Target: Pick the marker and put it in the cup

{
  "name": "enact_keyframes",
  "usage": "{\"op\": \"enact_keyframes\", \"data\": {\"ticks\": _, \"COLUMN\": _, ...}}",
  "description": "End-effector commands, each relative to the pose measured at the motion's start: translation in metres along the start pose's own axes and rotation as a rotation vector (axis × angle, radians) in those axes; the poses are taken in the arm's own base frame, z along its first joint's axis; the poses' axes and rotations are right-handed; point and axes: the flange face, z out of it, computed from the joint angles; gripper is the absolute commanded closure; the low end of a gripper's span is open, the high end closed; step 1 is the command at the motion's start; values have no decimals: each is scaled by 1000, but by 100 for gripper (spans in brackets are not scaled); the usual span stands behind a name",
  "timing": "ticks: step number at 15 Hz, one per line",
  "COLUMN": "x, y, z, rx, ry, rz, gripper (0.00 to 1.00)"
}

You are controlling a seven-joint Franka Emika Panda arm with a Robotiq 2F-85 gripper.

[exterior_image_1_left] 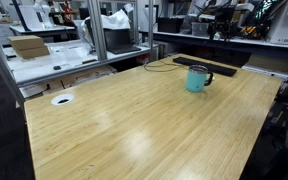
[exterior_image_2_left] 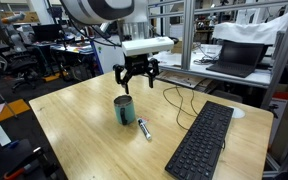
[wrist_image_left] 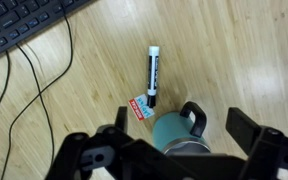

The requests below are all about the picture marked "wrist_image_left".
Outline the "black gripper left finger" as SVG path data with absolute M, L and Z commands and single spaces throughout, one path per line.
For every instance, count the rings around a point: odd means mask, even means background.
M 127 132 L 128 129 L 128 115 L 127 115 L 127 107 L 120 106 L 117 111 L 117 115 L 115 118 L 115 126 L 119 128 L 123 132 Z

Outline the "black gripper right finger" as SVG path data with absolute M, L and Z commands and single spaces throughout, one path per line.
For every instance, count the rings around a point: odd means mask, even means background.
M 225 128 L 246 155 L 252 156 L 256 152 L 261 127 L 242 110 L 237 107 L 228 109 Z

